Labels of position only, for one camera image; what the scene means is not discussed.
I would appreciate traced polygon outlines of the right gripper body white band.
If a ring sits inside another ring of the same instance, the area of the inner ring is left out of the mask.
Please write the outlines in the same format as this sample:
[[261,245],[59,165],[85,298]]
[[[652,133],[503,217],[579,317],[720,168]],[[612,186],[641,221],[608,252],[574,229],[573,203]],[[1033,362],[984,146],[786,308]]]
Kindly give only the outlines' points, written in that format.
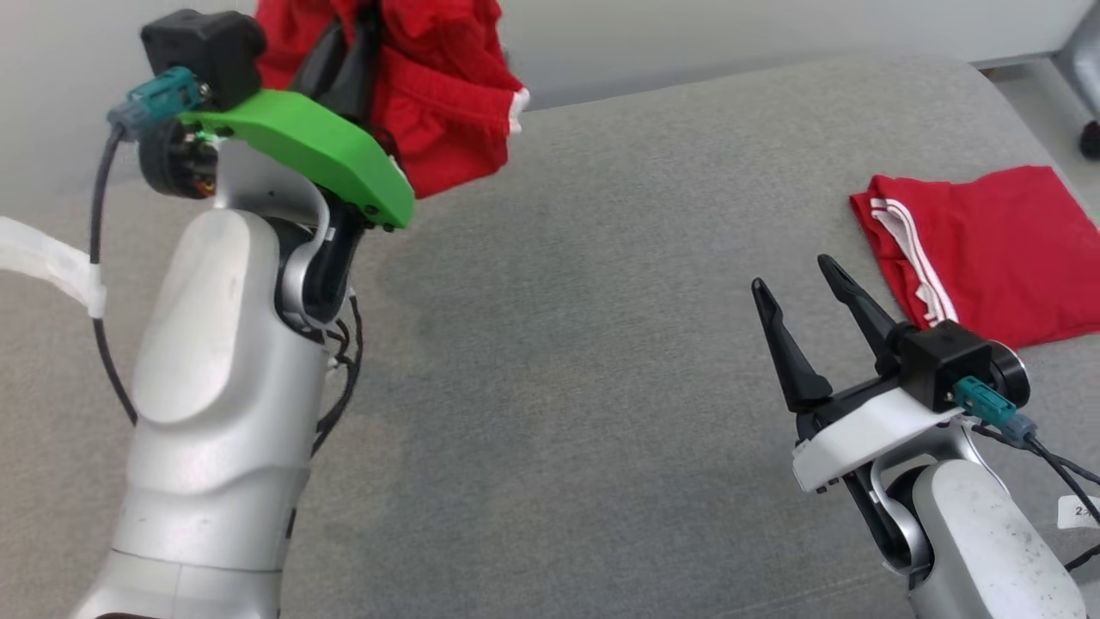
[[793,473],[802,491],[814,493],[930,428],[963,414],[957,405],[936,413],[897,387],[875,395],[855,411],[794,447]]

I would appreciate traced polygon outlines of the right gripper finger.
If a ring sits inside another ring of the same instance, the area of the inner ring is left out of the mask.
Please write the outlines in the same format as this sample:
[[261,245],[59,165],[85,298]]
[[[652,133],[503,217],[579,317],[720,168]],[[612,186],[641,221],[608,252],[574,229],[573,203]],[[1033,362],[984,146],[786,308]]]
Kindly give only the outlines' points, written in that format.
[[754,279],[751,291],[787,410],[804,413],[828,402],[832,384],[813,368],[787,329],[785,314],[773,292],[760,278]]
[[820,254],[817,264],[834,297],[848,308],[864,334],[875,356],[877,375],[894,376],[900,369],[900,362],[890,349],[890,334],[897,322],[832,255]]

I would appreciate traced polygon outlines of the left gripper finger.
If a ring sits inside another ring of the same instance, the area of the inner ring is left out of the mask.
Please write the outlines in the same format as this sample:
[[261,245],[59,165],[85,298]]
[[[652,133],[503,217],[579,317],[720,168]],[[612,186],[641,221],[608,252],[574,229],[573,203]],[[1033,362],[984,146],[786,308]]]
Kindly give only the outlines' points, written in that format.
[[360,7],[342,34],[350,36],[345,57],[330,87],[330,110],[352,123],[370,121],[377,63],[382,46],[382,12]]
[[345,58],[345,27],[342,22],[331,22],[292,78],[292,91],[318,99],[333,86]]

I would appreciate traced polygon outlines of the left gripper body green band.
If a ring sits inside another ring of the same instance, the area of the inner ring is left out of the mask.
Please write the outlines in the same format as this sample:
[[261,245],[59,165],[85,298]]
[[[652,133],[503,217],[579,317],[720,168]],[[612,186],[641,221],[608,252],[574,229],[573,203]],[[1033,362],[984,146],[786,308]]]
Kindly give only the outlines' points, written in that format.
[[228,111],[185,111],[180,120],[230,131],[232,139],[360,207],[375,224],[405,229],[413,222],[413,185],[389,154],[364,129],[306,95],[262,89]]

